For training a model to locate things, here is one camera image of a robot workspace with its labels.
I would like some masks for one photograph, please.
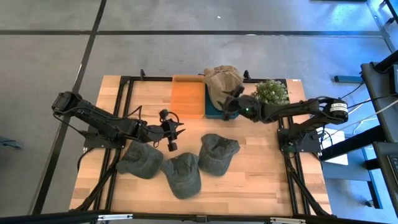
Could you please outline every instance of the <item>orange tray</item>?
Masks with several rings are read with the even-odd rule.
[[[173,75],[170,110],[180,118],[202,118],[205,114],[205,77]]]

